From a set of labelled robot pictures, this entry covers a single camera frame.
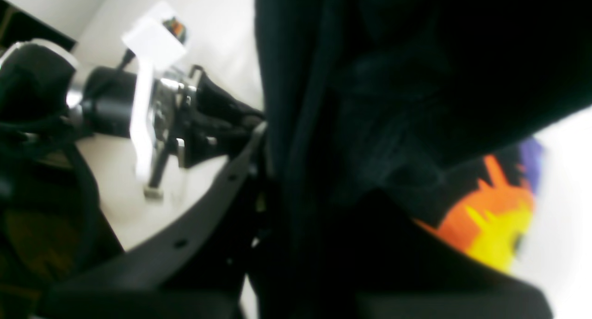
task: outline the black fabric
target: black fabric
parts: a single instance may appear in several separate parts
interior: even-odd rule
[[[413,212],[398,190],[421,196],[592,103],[587,1],[256,0],[281,189],[270,252],[296,317],[322,303],[328,226],[366,193]]]

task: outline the black cloth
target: black cloth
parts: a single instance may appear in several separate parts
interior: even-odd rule
[[[588,1],[256,0],[294,313],[322,303],[328,230],[362,197],[412,213],[398,193],[592,103]]]

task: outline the yellow graphic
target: yellow graphic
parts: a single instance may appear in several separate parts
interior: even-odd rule
[[[508,184],[495,157],[484,161],[493,186],[478,179],[479,189],[457,202],[437,229],[418,224],[471,258],[507,272],[516,242],[530,225],[533,194],[526,180],[520,187]]]

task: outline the orange graphic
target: orange graphic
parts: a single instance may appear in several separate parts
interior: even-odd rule
[[[527,231],[533,213],[533,194],[527,180],[508,184],[493,155],[484,158],[493,186],[478,179],[479,189],[457,202],[437,229],[423,228],[455,249],[507,272],[514,247]]]

